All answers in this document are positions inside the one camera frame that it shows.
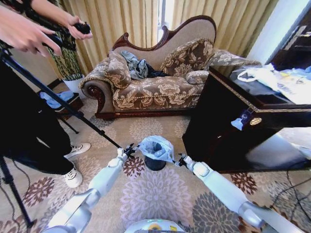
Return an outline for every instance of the tripod leg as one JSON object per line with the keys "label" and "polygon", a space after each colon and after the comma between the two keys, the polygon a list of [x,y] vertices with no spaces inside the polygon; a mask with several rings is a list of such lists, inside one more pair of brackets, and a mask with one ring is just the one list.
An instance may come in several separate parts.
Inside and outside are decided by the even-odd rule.
{"label": "tripod leg", "polygon": [[58,117],[65,125],[67,125],[69,128],[71,128],[76,134],[78,134],[79,132],[76,131],[71,125],[69,125],[68,122],[66,122],[61,116]]}
{"label": "tripod leg", "polygon": [[1,60],[8,64],[10,67],[15,69],[18,73],[23,75],[26,79],[31,81],[34,85],[39,87],[41,90],[46,92],[49,96],[51,96],[54,100],[59,102],[64,108],[66,108],[69,113],[79,118],[81,121],[83,121],[85,124],[87,124],[89,127],[91,127],[93,130],[95,130],[99,135],[106,138],[109,142],[111,142],[114,146],[117,148],[121,148],[115,141],[113,141],[110,137],[108,137],[103,130],[100,130],[98,127],[96,127],[92,122],[90,122],[88,119],[86,119],[83,116],[82,112],[75,111],[66,101],[62,100],[58,95],[56,95],[51,89],[49,89],[47,86],[45,86],[41,81],[39,81],[35,76],[33,76],[28,70],[26,70],[24,67],[22,67],[19,63],[17,63],[12,57],[10,57],[7,53],[1,54]]}
{"label": "tripod leg", "polygon": [[14,184],[14,179],[13,179],[13,176],[11,175],[10,171],[9,171],[9,168],[4,160],[4,157],[2,155],[0,155],[0,167],[1,167],[1,170],[4,174],[4,182],[8,185],[10,185],[10,188],[13,192],[13,195],[18,203],[18,206],[24,216],[24,219],[25,219],[25,222],[26,222],[26,225],[27,225],[27,228],[31,228],[33,225],[34,225],[34,221],[31,221],[29,216],[28,216],[28,213],[25,209],[25,206],[23,204],[23,201],[21,200],[20,198],[20,195],[16,189],[16,186]]}

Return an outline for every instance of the black trash can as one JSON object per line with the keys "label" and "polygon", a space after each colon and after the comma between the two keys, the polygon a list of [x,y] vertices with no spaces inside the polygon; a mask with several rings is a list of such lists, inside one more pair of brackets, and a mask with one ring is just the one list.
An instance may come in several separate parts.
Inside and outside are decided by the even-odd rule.
{"label": "black trash can", "polygon": [[155,160],[145,156],[145,165],[152,171],[160,171],[165,167],[166,161]]}

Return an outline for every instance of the human hand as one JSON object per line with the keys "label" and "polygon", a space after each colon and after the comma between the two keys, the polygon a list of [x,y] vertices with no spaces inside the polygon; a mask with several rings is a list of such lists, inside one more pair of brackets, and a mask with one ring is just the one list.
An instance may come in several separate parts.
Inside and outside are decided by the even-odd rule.
{"label": "human hand", "polygon": [[61,55],[60,47],[45,34],[54,34],[54,31],[33,23],[25,17],[0,7],[0,40],[23,52],[33,54],[39,52],[44,57],[49,56],[48,45],[56,55]]}
{"label": "human hand", "polygon": [[68,19],[68,30],[70,32],[70,34],[75,38],[75,39],[80,39],[80,40],[83,40],[83,39],[90,39],[93,37],[92,35],[92,32],[90,32],[89,34],[83,34],[82,32],[78,31],[76,29],[76,27],[74,27],[74,24],[76,23],[83,23],[78,16],[71,16],[69,19]]}

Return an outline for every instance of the floral upholstery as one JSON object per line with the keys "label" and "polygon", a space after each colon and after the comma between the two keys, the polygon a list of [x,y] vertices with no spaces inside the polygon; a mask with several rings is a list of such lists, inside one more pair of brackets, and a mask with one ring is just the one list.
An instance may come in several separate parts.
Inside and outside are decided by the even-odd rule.
{"label": "floral upholstery", "polygon": [[226,50],[213,50],[213,56],[209,60],[207,66],[245,66],[245,65],[261,65],[258,61],[248,60],[243,57],[234,55]]}
{"label": "floral upholstery", "polygon": [[160,69],[171,76],[183,76],[190,71],[202,70],[213,55],[213,43],[208,39],[195,39],[173,50]]}
{"label": "floral upholstery", "polygon": [[107,76],[114,86],[120,89],[127,88],[131,83],[130,71],[125,58],[114,51],[109,52]]}
{"label": "floral upholstery", "polygon": [[110,84],[111,90],[114,92],[114,84],[109,79],[109,74],[107,73],[108,65],[109,58],[106,57],[80,82],[79,88],[83,89],[84,84],[88,81],[104,81]]}
{"label": "floral upholstery", "polygon": [[115,91],[113,104],[119,110],[193,108],[203,86],[171,76],[131,81],[126,89]]}
{"label": "floral upholstery", "polygon": [[185,79],[190,84],[204,84],[208,77],[208,71],[206,70],[197,70],[191,71],[186,74]]}

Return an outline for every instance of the person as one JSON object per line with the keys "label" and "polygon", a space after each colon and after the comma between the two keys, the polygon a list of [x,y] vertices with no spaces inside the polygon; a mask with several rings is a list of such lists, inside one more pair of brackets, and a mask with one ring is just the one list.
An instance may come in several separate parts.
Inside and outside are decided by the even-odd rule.
{"label": "person", "polygon": [[[68,28],[75,39],[92,37],[91,33],[82,34],[73,26],[81,22],[78,16],[70,15],[47,0],[0,1],[15,10],[0,5],[0,40],[20,51],[48,57],[49,52],[42,45],[45,43],[56,55],[61,55],[59,46],[46,36],[55,32],[20,15],[26,4]],[[0,62],[0,71],[1,154],[41,172],[63,175],[71,188],[79,186],[82,175],[68,159],[86,152],[90,144],[71,145],[53,109],[3,62]]]}

